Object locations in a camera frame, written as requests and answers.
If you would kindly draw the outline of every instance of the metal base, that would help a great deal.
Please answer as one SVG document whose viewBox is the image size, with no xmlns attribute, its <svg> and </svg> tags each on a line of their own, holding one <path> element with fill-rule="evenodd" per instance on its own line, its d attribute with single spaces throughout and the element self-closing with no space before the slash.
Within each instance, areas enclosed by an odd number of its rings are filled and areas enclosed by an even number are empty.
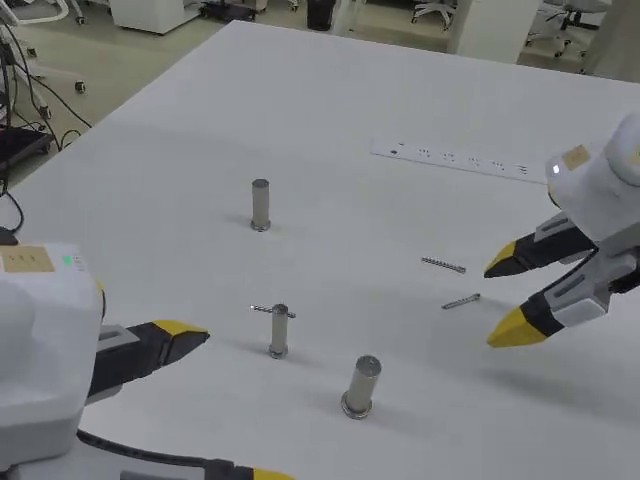
<svg viewBox="0 0 640 480">
<path fill-rule="evenodd" d="M 276 360 L 278 360 L 280 358 L 285 357 L 287 353 L 289 353 L 289 347 L 287 346 L 284 347 L 284 351 L 276 352 L 271 348 L 271 345 L 269 345 L 269 355 L 271 355 L 271 358 L 275 358 Z"/>
<path fill-rule="evenodd" d="M 340 399 L 340 406 L 342 407 L 342 411 L 345 413 L 345 415 L 349 418 L 353 418 L 354 420 L 362 420 L 364 418 L 367 418 L 369 413 L 371 413 L 371 409 L 373 408 L 373 402 L 369 401 L 369 406 L 364 412 L 354 412 L 349 408 L 349 405 L 347 405 L 348 393 L 349 391 L 344 392 L 344 394 L 342 395 L 342 399 Z"/>
<path fill-rule="evenodd" d="M 253 223 L 253 220 L 251 220 L 251 228 L 253 228 L 256 232 L 266 232 L 271 228 L 271 221 L 268 221 L 266 225 L 256 225 L 255 223 Z"/>
</svg>

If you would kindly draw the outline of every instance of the white robot body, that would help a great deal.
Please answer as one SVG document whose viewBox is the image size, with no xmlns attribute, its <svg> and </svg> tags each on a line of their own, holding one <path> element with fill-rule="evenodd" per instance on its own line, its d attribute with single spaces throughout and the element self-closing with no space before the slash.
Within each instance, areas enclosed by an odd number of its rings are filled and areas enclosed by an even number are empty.
<svg viewBox="0 0 640 480">
<path fill-rule="evenodd" d="M 552 158 L 546 173 L 554 202 L 601 250 L 640 245 L 640 115 L 626 117 L 604 146 Z"/>
<path fill-rule="evenodd" d="M 47 245 L 0 247 L 0 302 L 2 471 L 71 447 L 93 373 L 102 299 L 75 247 Z"/>
</svg>

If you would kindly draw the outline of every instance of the label sticker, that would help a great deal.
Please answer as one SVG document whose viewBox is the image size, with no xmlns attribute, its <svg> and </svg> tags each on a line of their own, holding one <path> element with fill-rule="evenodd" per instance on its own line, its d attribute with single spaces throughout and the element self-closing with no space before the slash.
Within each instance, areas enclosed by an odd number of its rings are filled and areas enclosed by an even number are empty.
<svg viewBox="0 0 640 480">
<path fill-rule="evenodd" d="M 53 264 L 44 247 L 0 247 L 2 265 L 7 273 L 49 273 L 54 272 Z"/>
<path fill-rule="evenodd" d="M 636 151 L 631 154 L 631 159 L 629 160 L 631 165 L 640 165 L 640 145 L 636 146 Z"/>
<path fill-rule="evenodd" d="M 576 148 L 569 150 L 562 156 L 564 164 L 569 170 L 575 170 L 583 163 L 587 163 L 590 158 L 591 156 L 589 155 L 589 151 L 582 145 L 578 145 Z"/>
</svg>

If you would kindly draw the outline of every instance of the silver cylinder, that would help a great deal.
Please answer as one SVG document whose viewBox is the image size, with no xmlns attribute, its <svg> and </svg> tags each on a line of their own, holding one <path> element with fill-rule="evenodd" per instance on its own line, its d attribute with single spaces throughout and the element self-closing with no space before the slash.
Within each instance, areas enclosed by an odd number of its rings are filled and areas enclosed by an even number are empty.
<svg viewBox="0 0 640 480">
<path fill-rule="evenodd" d="M 274 305 L 271 311 L 271 345 L 269 353 L 273 358 L 282 358 L 289 351 L 287 347 L 287 327 L 289 307 L 282 303 Z"/>
<path fill-rule="evenodd" d="M 251 228 L 258 232 L 269 230 L 269 181 L 264 178 L 254 180 L 251 184 L 253 195 L 253 217 Z"/>
<path fill-rule="evenodd" d="M 342 410 L 347 416 L 363 419 L 373 407 L 373 389 L 382 371 L 382 364 L 373 355 L 364 355 L 356 362 L 349 390 L 342 395 Z"/>
</svg>

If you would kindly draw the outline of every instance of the black cable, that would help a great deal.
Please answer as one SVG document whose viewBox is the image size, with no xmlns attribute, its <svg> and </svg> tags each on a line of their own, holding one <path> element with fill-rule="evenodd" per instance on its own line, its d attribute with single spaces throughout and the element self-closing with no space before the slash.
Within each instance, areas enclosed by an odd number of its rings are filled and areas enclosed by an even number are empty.
<svg viewBox="0 0 640 480">
<path fill-rule="evenodd" d="M 27 83 L 29 84 L 29 97 L 31 98 L 31 105 L 33 105 L 33 108 L 35 108 L 36 112 L 40 112 L 40 109 L 38 108 L 38 105 L 36 103 L 36 99 L 35 99 L 35 96 L 34 96 L 34 93 L 33 93 L 33 83 L 31 82 L 31 79 L 33 77 L 29 73 L 29 65 L 27 64 L 27 59 L 24 56 L 24 52 L 22 51 L 22 47 L 20 46 L 20 43 L 18 42 L 18 39 L 16 38 L 16 35 L 13 33 L 13 30 L 11 30 L 11 27 L 9 26 L 7 21 L 4 18 L 2 18 L 2 15 L 0 15 L 0 22 L 2 22 L 2 24 L 6 27 L 7 32 L 9 32 L 9 35 L 11 35 L 11 38 L 13 39 L 14 43 L 18 47 L 18 53 L 20 53 L 20 58 L 22 59 L 22 62 L 25 65 L 25 67 L 21 68 L 21 70 L 23 70 L 27 74 Z M 51 135 L 53 136 L 53 140 L 56 143 L 56 147 L 58 148 L 58 151 L 61 151 L 62 150 L 62 145 L 58 141 L 58 137 L 56 136 L 53 128 L 51 127 L 51 124 L 49 123 L 49 120 L 47 120 L 43 115 L 42 116 L 42 121 L 45 123 L 45 125 L 49 129 L 49 132 L 51 132 Z"/>
<path fill-rule="evenodd" d="M 40 122 L 30 122 L 29 120 L 27 120 L 26 118 L 24 118 L 20 112 L 18 112 L 17 110 L 14 110 L 13 113 L 16 115 L 16 117 L 18 117 L 20 120 L 22 120 L 24 122 L 24 125 L 18 125 L 18 127 L 20 128 L 24 128 L 24 127 L 29 127 L 31 130 L 33 130 L 34 132 L 41 132 L 43 130 L 46 130 L 47 127 L 45 127 L 42 123 Z"/>
<path fill-rule="evenodd" d="M 11 200 L 11 203 L 13 203 L 14 207 L 16 207 L 16 210 L 18 211 L 18 216 L 19 216 L 18 225 L 16 225 L 11 229 L 8 229 L 9 232 L 15 235 L 20 231 L 20 229 L 24 225 L 24 211 L 22 210 L 22 207 L 16 200 L 16 197 L 14 197 L 11 193 L 9 193 L 9 167 L 7 166 L 5 168 L 6 170 L 4 172 L 4 177 L 2 179 L 2 193 L 0 193 L 0 198 L 9 197 L 9 200 Z"/>
<path fill-rule="evenodd" d="M 78 135 L 78 138 L 82 136 L 82 133 L 80 133 L 80 131 L 76 130 L 75 128 L 72 128 L 71 130 L 67 130 L 66 132 L 64 132 L 64 134 L 62 135 L 62 138 L 60 139 L 60 143 L 62 144 L 63 150 L 73 143 L 73 141 L 70 141 L 69 143 L 64 143 L 64 139 L 67 138 L 67 135 L 69 135 L 70 133 L 76 133 Z"/>
<path fill-rule="evenodd" d="M 11 203 L 13 203 L 13 205 L 16 207 L 16 210 L 18 211 L 18 215 L 20 216 L 18 225 L 9 230 L 11 233 L 15 235 L 22 229 L 22 226 L 24 225 L 24 212 L 22 211 L 22 207 L 16 200 L 16 197 L 14 197 L 10 192 L 6 192 L 3 196 L 9 197 L 9 200 L 11 200 Z"/>
<path fill-rule="evenodd" d="M 7 60 L 7 52 L 5 50 L 5 46 L 0 45 L 0 67 L 2 68 L 2 81 L 4 83 L 4 98 L 6 99 L 6 108 L 7 108 L 7 127 L 11 127 L 11 90 L 9 89 L 9 71 L 7 65 L 9 61 Z"/>
<path fill-rule="evenodd" d="M 24 73 L 27 74 L 27 76 L 31 77 L 33 80 L 35 80 L 38 84 L 40 84 L 41 86 L 43 86 L 44 88 L 46 88 L 47 90 L 49 90 L 59 101 L 60 103 L 62 103 L 62 105 L 65 106 L 65 108 L 67 110 L 69 110 L 71 112 L 71 114 L 76 117 L 78 120 L 80 120 L 82 123 L 84 123 L 87 127 L 92 128 L 93 125 L 91 125 L 89 122 L 87 122 L 84 118 L 82 118 L 78 112 L 76 112 L 73 108 L 71 108 L 69 106 L 69 104 L 67 102 L 65 102 L 65 100 L 58 95 L 58 92 L 56 92 L 53 88 L 51 88 L 49 85 L 47 85 L 46 83 L 44 83 L 43 81 L 41 81 L 38 77 L 34 77 L 33 75 L 31 75 L 27 70 L 25 70 L 25 68 L 22 65 L 16 64 L 16 66 L 22 70 Z"/>
</svg>

